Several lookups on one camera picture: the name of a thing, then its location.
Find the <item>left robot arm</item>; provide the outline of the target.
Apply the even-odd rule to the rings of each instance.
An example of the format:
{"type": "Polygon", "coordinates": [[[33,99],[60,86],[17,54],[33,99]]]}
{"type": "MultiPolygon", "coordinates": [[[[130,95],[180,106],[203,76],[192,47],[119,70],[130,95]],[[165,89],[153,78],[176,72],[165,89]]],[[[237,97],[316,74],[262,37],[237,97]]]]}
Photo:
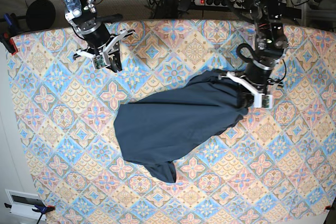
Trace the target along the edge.
{"type": "Polygon", "coordinates": [[[273,96],[268,87],[283,85],[282,79],[272,79],[270,75],[288,47],[279,0],[248,0],[250,18],[237,10],[232,0],[225,1],[238,17],[254,24],[256,33],[253,46],[242,43],[236,48],[236,55],[246,64],[245,70],[227,72],[224,77],[242,87],[243,97],[248,104],[255,108],[270,109],[273,96]]]}

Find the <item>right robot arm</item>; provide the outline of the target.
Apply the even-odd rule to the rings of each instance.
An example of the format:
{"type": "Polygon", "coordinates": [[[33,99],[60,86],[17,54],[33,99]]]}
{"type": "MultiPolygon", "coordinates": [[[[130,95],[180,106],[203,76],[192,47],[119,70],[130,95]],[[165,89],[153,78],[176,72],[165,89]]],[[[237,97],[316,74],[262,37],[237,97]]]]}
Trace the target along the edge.
{"type": "Polygon", "coordinates": [[[108,31],[106,23],[115,23],[123,19],[121,14],[105,17],[97,15],[96,0],[64,0],[67,11],[65,18],[72,26],[75,35],[84,40],[88,47],[78,49],[73,59],[85,57],[94,69],[110,69],[117,73],[122,71],[120,59],[120,41],[135,33],[133,29],[122,29],[118,34],[108,31]]]}

